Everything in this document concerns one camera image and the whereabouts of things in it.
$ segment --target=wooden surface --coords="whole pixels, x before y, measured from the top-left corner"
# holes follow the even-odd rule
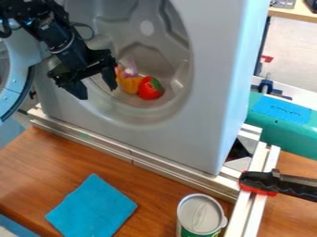
[[[284,174],[317,179],[317,161],[282,152],[277,167]],[[258,237],[317,236],[317,204],[278,194],[269,198]]]
[[[317,178],[317,162],[282,153],[278,168]],[[132,198],[138,209],[116,236],[172,237],[176,207],[196,190],[35,128],[0,150],[0,213],[42,236],[58,236],[44,215],[96,173]],[[227,217],[232,205],[221,201]],[[278,195],[269,198],[259,237],[317,233],[317,205]]]
[[[312,13],[305,0],[297,0],[294,9],[270,7],[269,16],[317,23],[317,14]]]
[[[175,235],[176,207],[195,189],[35,128],[0,151],[0,213],[41,236],[59,236],[46,213],[91,173],[139,205],[116,236]],[[219,200],[228,217],[233,206]]]

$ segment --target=blue cloth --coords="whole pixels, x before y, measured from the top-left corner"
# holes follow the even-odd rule
[[[93,174],[46,219],[67,237],[108,237],[136,208],[135,202]]]
[[[252,111],[299,125],[307,124],[311,119],[311,109],[268,96],[263,96]]]

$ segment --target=black cable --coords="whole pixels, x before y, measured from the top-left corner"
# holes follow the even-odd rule
[[[79,23],[79,22],[71,22],[70,24],[73,27],[85,27],[85,28],[88,28],[92,32],[92,35],[90,37],[88,37],[86,39],[83,39],[82,37],[80,37],[79,38],[80,40],[90,41],[90,40],[92,40],[95,37],[95,31],[94,31],[94,29],[91,26],[89,26],[87,24]]]

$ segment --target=blue towel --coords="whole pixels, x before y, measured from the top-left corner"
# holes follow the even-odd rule
[[[67,237],[108,237],[136,207],[135,202],[93,174],[46,219]]]

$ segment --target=open can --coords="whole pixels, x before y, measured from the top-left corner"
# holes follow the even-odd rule
[[[228,220],[221,205],[200,193],[186,196],[177,207],[177,237],[218,237]]]

